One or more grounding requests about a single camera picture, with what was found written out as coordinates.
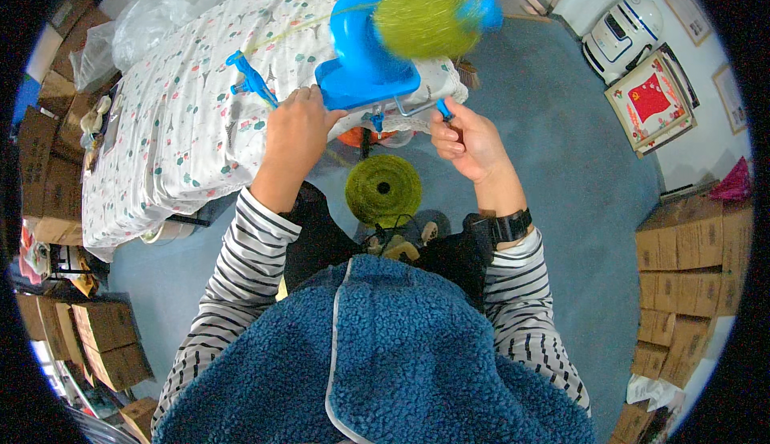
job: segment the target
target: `hand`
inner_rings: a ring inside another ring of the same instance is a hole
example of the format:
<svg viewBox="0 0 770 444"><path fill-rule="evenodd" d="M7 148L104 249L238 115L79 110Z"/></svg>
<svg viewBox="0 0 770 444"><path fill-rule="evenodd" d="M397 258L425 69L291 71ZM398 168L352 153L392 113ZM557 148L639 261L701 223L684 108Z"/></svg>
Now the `hand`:
<svg viewBox="0 0 770 444"><path fill-rule="evenodd" d="M497 174L508 174L513 169L494 123L455 102L446 99L447 108L454 115L450 126L438 111L430 115L431 143L441 158L474 184L482 184Z"/></svg>
<svg viewBox="0 0 770 444"><path fill-rule="evenodd" d="M302 181L326 149L329 130L344 110L329 112L318 85L294 90L267 118L267 143L251 194L280 213L291 211Z"/></svg>
<svg viewBox="0 0 770 444"><path fill-rule="evenodd" d="M297 88L267 118L263 164L303 180L321 159L329 130L345 115L344 110L326 110L317 84Z"/></svg>

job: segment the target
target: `person's left hand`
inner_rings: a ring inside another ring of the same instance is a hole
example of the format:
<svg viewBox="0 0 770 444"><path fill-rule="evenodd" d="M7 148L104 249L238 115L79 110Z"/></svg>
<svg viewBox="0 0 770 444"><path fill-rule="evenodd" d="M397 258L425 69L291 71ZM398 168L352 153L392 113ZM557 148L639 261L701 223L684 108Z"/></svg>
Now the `person's left hand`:
<svg viewBox="0 0 770 444"><path fill-rule="evenodd" d="M326 149L329 130L344 110L327 111L318 85L297 88L267 118L267 143L251 193L280 213L294 206L302 181Z"/></svg>

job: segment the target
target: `black cable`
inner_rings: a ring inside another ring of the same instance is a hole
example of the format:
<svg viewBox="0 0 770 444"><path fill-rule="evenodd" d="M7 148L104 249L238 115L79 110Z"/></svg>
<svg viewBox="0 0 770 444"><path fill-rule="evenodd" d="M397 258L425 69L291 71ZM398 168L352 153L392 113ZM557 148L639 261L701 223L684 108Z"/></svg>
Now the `black cable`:
<svg viewBox="0 0 770 444"><path fill-rule="evenodd" d="M395 231L398 229L398 222L401 220L401 217L409 217L409 219L414 224L414 227L417 229L417 233L418 234L420 233L419 224L414 219L414 217L412 215L409 215L409 214L399 214L398 217L396 217L396 223L395 223L395 225L393 227L382 228L382 227L380 227L380 224L376 224L376 227L380 227L380 230L382 230L382 231L391 231L392 232L392 234L387 239L387 241L383 242L383 246L380 249L380 254L378 255L378 257L382 257L383 256L383 253L385 253L385 248L388 247L388 244L390 244L390 241L393 240L393 237L395 237L397 235L397 233Z"/></svg>

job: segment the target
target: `blue fleece vest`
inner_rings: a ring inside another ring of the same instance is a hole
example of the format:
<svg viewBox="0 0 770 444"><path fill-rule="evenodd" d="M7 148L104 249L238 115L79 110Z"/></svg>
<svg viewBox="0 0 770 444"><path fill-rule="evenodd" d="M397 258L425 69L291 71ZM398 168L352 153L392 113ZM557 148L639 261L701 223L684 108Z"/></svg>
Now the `blue fleece vest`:
<svg viewBox="0 0 770 444"><path fill-rule="evenodd" d="M153 442L595 442L586 411L493 339L457 285L359 255L265 311Z"/></svg>

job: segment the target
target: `white robot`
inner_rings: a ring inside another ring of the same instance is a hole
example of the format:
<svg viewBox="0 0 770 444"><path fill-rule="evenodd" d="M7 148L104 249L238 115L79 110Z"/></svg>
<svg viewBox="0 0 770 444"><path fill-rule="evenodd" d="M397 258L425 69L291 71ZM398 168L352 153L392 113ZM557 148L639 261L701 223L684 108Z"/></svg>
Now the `white robot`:
<svg viewBox="0 0 770 444"><path fill-rule="evenodd" d="M611 86L658 45L663 16L650 0L617 0L591 33L583 36L583 55Z"/></svg>

